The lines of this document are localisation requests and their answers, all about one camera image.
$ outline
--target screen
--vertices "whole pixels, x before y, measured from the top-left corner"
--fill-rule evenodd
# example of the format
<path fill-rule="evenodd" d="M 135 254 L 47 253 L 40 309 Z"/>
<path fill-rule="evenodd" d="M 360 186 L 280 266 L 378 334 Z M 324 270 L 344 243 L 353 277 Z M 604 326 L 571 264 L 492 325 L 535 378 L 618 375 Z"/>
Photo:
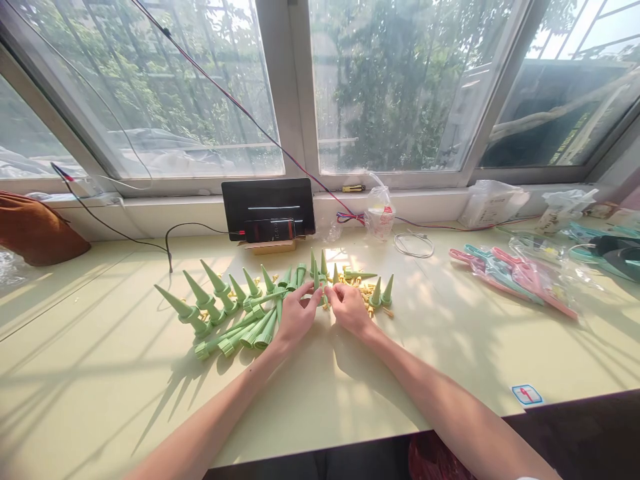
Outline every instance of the screen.
<path fill-rule="evenodd" d="M 246 222 L 255 220 L 290 218 L 296 235 L 315 233 L 309 179 L 222 182 L 222 197 L 232 241 L 246 240 L 237 232 L 245 231 Z"/>

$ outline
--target smartphone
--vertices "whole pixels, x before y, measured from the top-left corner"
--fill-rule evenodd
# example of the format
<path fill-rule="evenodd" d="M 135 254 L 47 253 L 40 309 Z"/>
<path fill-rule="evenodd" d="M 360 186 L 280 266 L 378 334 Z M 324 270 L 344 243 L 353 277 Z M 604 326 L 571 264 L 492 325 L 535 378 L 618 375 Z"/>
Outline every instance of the smartphone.
<path fill-rule="evenodd" d="M 248 243 L 292 240 L 293 238 L 295 238 L 295 222 L 292 218 L 245 222 L 245 240 Z"/>

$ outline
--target plastic bag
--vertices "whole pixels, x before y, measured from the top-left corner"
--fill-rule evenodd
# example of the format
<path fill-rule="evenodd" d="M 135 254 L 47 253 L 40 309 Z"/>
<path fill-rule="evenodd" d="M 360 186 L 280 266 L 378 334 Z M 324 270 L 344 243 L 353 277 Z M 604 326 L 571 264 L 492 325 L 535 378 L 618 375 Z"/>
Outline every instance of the plastic bag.
<path fill-rule="evenodd" d="M 596 192 L 598 189 L 593 189 L 589 193 L 582 190 L 543 193 L 542 198 L 549 206 L 538 221 L 535 231 L 556 233 L 568 226 L 571 220 L 578 220 L 582 217 L 582 210 L 595 202 L 593 196 Z"/>
<path fill-rule="evenodd" d="M 365 226 L 374 239 L 387 241 L 391 236 L 391 228 L 395 220 L 395 208 L 391 203 L 389 188 L 374 173 L 369 174 L 379 186 L 372 188 L 367 196 Z"/>
<path fill-rule="evenodd" d="M 513 217 L 531 194 L 496 180 L 478 180 L 469 187 L 469 201 L 458 222 L 466 228 L 497 225 Z"/>

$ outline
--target brown leather bag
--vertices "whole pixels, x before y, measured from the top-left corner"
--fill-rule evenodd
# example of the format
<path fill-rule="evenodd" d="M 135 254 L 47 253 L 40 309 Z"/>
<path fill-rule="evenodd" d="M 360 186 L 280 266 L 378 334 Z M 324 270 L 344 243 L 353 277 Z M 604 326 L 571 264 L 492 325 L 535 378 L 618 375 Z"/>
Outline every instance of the brown leather bag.
<path fill-rule="evenodd" d="M 34 267 L 71 260 L 91 248 L 44 203 L 6 191 L 0 191 L 0 245 Z"/>

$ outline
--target light green desk surface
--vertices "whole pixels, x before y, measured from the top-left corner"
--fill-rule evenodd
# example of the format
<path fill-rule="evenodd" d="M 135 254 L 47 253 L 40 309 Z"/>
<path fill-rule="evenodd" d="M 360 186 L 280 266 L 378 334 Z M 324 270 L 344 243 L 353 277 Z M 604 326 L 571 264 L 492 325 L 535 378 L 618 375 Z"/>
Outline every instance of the light green desk surface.
<path fill-rule="evenodd" d="M 638 285 L 605 274 L 607 293 L 581 297 L 587 329 L 549 308 L 492 291 L 448 256 L 465 243 L 506 246 L 496 231 L 429 231 L 436 253 L 416 260 L 393 244 L 345 229 L 334 244 L 253 256 L 226 237 L 171 241 L 166 256 L 128 242 L 43 271 L 0 298 L 0 472 L 11 480 L 116 479 L 235 378 L 254 358 L 240 350 L 201 363 L 191 327 L 153 288 L 193 301 L 181 273 L 210 285 L 202 258 L 244 280 L 309 262 L 395 273 L 393 310 L 376 322 L 405 348 L 452 376 L 499 415 L 522 413 L 511 387 L 533 385 L 546 403 L 640 387 Z M 303 343 L 256 398 L 212 466 L 428 429 L 390 372 L 318 310 Z"/>

